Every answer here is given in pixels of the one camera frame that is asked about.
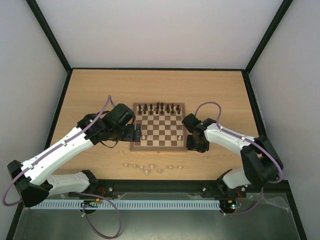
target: wooden chessboard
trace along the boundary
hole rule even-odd
[[[164,102],[163,105],[162,113],[161,107],[158,112],[156,111],[157,102],[138,102],[133,104],[134,124],[141,125],[141,141],[131,142],[130,151],[187,151],[187,132],[182,124],[182,120],[185,117],[185,104],[181,102]],[[167,105],[170,106],[169,113],[166,110]]]

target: wooden surface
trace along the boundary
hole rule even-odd
[[[244,135],[258,136],[240,71],[76,69],[52,143],[65,136],[86,114],[99,112],[108,95],[115,104],[124,103],[130,108],[136,102],[182,102],[186,115],[194,113],[203,102],[215,101],[222,106],[220,123],[223,126]],[[216,119],[217,114],[218,108],[208,104],[200,109],[197,117]],[[55,173],[71,174],[89,169],[98,179],[215,180],[226,170],[242,165],[236,154],[212,143],[206,153],[130,152],[129,149],[129,142],[119,142],[113,149],[97,144],[69,160]],[[154,165],[154,170],[150,170],[150,165]]]

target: black frame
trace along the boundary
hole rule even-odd
[[[157,71],[241,71],[246,92],[248,94],[249,102],[251,105],[254,121],[257,127],[257,131],[259,135],[267,135],[265,125],[261,116],[261,112],[258,107],[258,103],[256,100],[255,93],[253,91],[253,87],[249,78],[249,73],[253,69],[254,65],[258,61],[260,55],[262,54],[263,50],[265,49],[266,45],[268,44],[270,38],[272,37],[273,33],[277,29],[277,26],[281,22],[282,18],[285,16],[288,8],[290,7],[293,0],[283,0],[282,4],[280,5],[278,11],[276,12],[274,18],[272,19],[268,29],[266,30],[263,38],[261,39],[257,49],[255,50],[252,58],[250,59],[248,65],[245,69],[224,69],[224,68],[129,68],[129,67],[111,67],[111,68],[93,68],[93,67],[74,67],[72,68],[68,63],[67,58],[65,57],[57,39],[55,38],[53,32],[50,29],[48,22],[46,21],[41,9],[39,8],[36,0],[26,0],[27,4],[29,5],[31,11],[33,12],[35,18],[38,20],[39,25],[41,26],[43,32],[45,33],[46,37],[48,38],[49,42],[52,45],[55,53],[57,54],[58,58],[60,59],[65,71],[67,72],[67,76],[65,79],[65,83],[62,89],[62,93],[60,95],[60,99],[52,120],[51,128],[47,137],[47,141],[45,143],[45,149],[50,146],[52,137],[55,132],[55,128],[58,122],[59,114],[64,102],[64,98],[68,89],[68,85],[72,76],[73,69],[105,69],[105,70],[157,70]],[[100,180],[105,185],[105,188],[108,189],[107,186],[113,188],[113,193],[123,193],[123,192],[141,192],[144,190],[145,192],[184,192],[184,193],[195,193],[195,194],[204,194],[203,187],[207,186],[208,184],[214,182],[215,180],[190,180],[190,181],[181,181],[181,180],[172,180],[172,181],[154,181],[154,180]],[[258,193],[261,189],[255,188],[253,186],[248,186],[246,189],[247,193]],[[288,181],[284,180],[278,184],[267,184],[263,191],[265,193],[285,193],[288,199],[289,206],[292,210],[293,218],[295,221],[295,225],[298,230],[298,234],[301,240],[306,240],[307,236],[305,230],[303,228],[301,219],[299,217],[299,213],[297,210],[297,206],[295,200],[293,198],[293,194],[290,188]],[[212,192],[205,193],[206,197],[212,197]],[[20,215],[23,211],[24,205],[20,203],[16,209],[15,215],[13,217],[8,235],[6,237],[7,240],[12,240],[17,225],[19,222]]]

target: robotic arm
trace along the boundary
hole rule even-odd
[[[91,127],[81,133],[97,116],[95,113],[86,115],[65,137],[39,155],[22,163],[14,160],[8,164],[7,168],[13,179],[29,168],[15,182],[15,187],[26,207],[35,206],[47,197],[61,193],[93,194],[98,186],[98,180],[89,170],[69,175],[51,174],[75,155],[103,141],[111,140],[115,144],[118,141],[140,141],[141,125],[137,125],[135,129],[133,124],[128,124],[131,119],[134,122],[135,114],[126,105],[118,104],[112,111],[106,111],[104,114],[103,118],[98,118]],[[42,161],[33,164],[43,156],[45,157]]]
[[[186,116],[182,123],[191,133],[187,137],[188,150],[204,153],[209,150],[209,143],[215,143],[241,157],[243,167],[230,169],[218,179],[218,189],[223,195],[227,195],[231,189],[244,185],[262,188],[277,178],[279,169],[284,168],[266,136],[257,138],[245,136],[220,126],[213,119],[200,121],[193,114]]]

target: chessboard square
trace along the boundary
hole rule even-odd
[[[180,135],[183,136],[184,135],[184,131],[183,130],[177,130],[176,131],[176,135],[177,136],[180,136]]]
[[[178,147],[185,147],[184,144],[185,144],[184,141],[178,141],[178,142],[177,142],[177,146],[178,146]]]

